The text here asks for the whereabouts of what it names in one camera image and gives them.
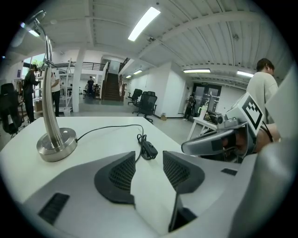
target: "floor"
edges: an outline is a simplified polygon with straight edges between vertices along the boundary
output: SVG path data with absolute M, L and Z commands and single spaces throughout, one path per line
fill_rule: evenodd
M 124 102 L 117 101 L 100 101 L 98 99 L 84 98 L 80 99 L 79 110 L 80 112 L 71 112 L 73 117 L 136 117 L 136 107 L 132 104 L 128 105 L 129 100 L 125 99 Z M 36 113 L 35 117 L 40 117 L 41 114 Z M 167 119 L 162 121 L 157 117 L 149 116 L 153 119 L 153 125 L 164 132 L 167 136 L 172 138 L 178 144 L 186 141 L 187 136 L 192 127 L 191 121 L 183 121 L 181 119 Z M 196 124 L 193 137 L 198 136 L 202 126 Z M 11 135 L 4 132 L 0 126 L 0 150 L 10 141 Z

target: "staircase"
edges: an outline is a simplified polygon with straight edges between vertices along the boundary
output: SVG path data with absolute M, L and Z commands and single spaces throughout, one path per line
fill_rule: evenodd
M 121 101 L 119 94 L 118 74 L 108 73 L 104 90 L 104 100 Z

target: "lamp base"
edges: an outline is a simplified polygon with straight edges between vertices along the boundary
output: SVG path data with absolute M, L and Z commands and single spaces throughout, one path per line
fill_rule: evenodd
M 53 148 L 50 138 L 44 134 L 37 142 L 36 148 L 46 162 L 56 162 L 70 155 L 76 148 L 76 133 L 70 128 L 60 128 L 63 145 Z

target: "white table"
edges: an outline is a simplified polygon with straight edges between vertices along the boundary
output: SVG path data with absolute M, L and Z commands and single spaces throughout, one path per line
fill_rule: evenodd
M 203 128 L 201 129 L 201 132 L 199 135 L 202 134 L 203 130 L 205 129 L 205 127 L 209 128 L 209 129 L 212 129 L 212 130 L 216 130 L 217 129 L 217 126 L 215 124 L 212 124 L 208 121 L 205 121 L 203 119 L 200 119 L 199 117 L 194 117 L 194 123 L 192 124 L 192 127 L 191 127 L 191 130 L 190 130 L 190 134 L 188 135 L 187 137 L 187 140 L 190 140 L 190 138 L 192 137 L 192 134 L 194 133 L 194 130 L 195 130 L 195 127 L 196 127 L 196 124 L 200 124 L 200 125 L 203 125 Z
M 158 151 L 154 160 L 142 157 L 136 163 L 131 183 L 135 207 L 160 235 L 168 233 L 168 225 L 175 203 L 176 192 L 163 172 L 163 151 L 181 152 L 181 147 L 143 117 L 60 117 L 59 127 L 70 127 L 77 137 L 103 126 L 141 124 L 147 140 Z M 84 164 L 111 155 L 135 151 L 140 146 L 137 134 L 139 126 L 107 128 L 84 136 L 75 151 L 67 158 L 49 163 L 41 159 L 36 149 L 39 138 L 46 133 L 43 118 L 24 128 L 0 153 L 0 169 L 3 179 L 15 201 L 24 203 L 34 192 L 55 176 L 75 165 Z

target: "wire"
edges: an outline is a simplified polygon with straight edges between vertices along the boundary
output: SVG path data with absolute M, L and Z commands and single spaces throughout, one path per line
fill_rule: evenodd
M 144 146 L 143 146 L 143 142 L 146 140 L 146 137 L 147 135 L 144 135 L 144 128 L 139 125 L 139 124 L 131 124 L 131 125 L 123 125 L 123 126 L 105 126 L 105 127 L 100 127 L 100 128 L 96 128 L 94 130 L 91 130 L 89 132 L 86 132 L 85 134 L 83 134 L 82 136 L 80 136 L 78 139 L 76 139 L 76 142 L 78 142 L 82 137 L 84 137 L 85 135 L 89 134 L 90 132 L 94 132 L 94 131 L 97 131 L 97 130 L 101 130 L 101 129 L 105 129 L 105 128 L 112 128 L 112 127 L 128 127 L 128 126 L 140 126 L 142 128 L 142 134 L 138 134 L 136 136 L 138 142 L 140 143 L 140 138 L 141 139 L 141 150 L 140 150 L 140 154 L 138 156 L 138 158 L 135 160 L 135 162 L 137 162 L 139 160 L 139 158 L 141 157 L 142 153 L 143 153 L 143 149 L 144 149 Z
M 261 128 L 267 133 L 267 135 L 269 136 L 270 141 L 273 142 L 273 137 L 272 137 L 267 125 L 264 122 L 263 122 L 263 124 L 266 127 L 266 129 L 263 126 L 261 126 Z

